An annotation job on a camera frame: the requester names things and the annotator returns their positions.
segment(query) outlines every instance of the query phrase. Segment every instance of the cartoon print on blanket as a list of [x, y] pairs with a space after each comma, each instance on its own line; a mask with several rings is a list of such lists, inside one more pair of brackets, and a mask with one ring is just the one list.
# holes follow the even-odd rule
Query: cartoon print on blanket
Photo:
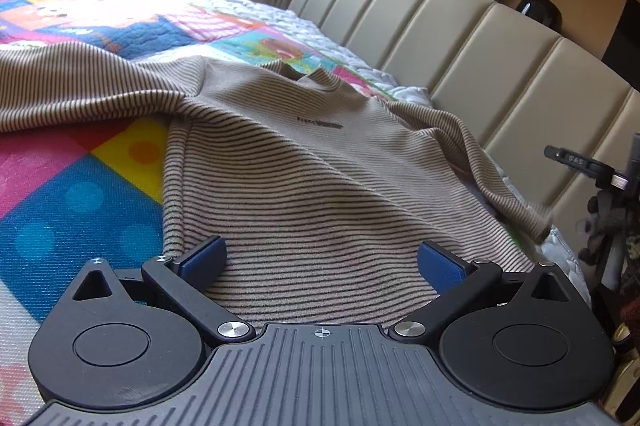
[[137, 267], [162, 248], [167, 124], [141, 117], [0, 133], [0, 423], [42, 403], [27, 352], [90, 258]]
[[174, 0], [0, 0], [0, 44], [80, 41], [127, 60], [209, 44], [231, 60], [283, 60], [302, 74], [334, 72], [365, 96], [386, 96], [345, 64], [263, 22], [210, 12]]

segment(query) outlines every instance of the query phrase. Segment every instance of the black object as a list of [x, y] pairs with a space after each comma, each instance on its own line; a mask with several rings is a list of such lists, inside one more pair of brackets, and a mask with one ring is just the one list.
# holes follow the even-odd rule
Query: black object
[[[640, 133], [636, 133], [624, 172], [612, 166], [564, 148], [547, 146], [545, 156], [565, 164], [596, 181], [598, 194], [587, 204], [591, 214], [587, 247], [579, 258], [596, 265], [596, 277], [613, 292], [635, 295], [640, 291], [636, 263], [630, 256], [626, 239], [638, 226], [640, 214]], [[622, 276], [627, 263], [628, 276]]]
[[626, 0], [602, 62], [640, 91], [640, 2]]
[[376, 324], [268, 324], [255, 338], [174, 272], [219, 266], [223, 246], [156, 257], [139, 276], [90, 260], [31, 343], [31, 373], [54, 401], [29, 424], [613, 424], [588, 403], [612, 373], [609, 339], [554, 264], [504, 273], [427, 241], [418, 265], [443, 294], [388, 336]]
[[516, 11], [556, 32], [562, 31], [562, 13], [551, 0], [521, 0]]

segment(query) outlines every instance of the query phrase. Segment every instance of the upholstered headboard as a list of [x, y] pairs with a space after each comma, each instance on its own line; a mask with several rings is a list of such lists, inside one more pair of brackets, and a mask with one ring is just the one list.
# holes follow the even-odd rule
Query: upholstered headboard
[[490, 0], [292, 0], [290, 9], [402, 85], [459, 116], [530, 201], [575, 233], [593, 182], [545, 159], [545, 145], [623, 169], [640, 93], [573, 42]]

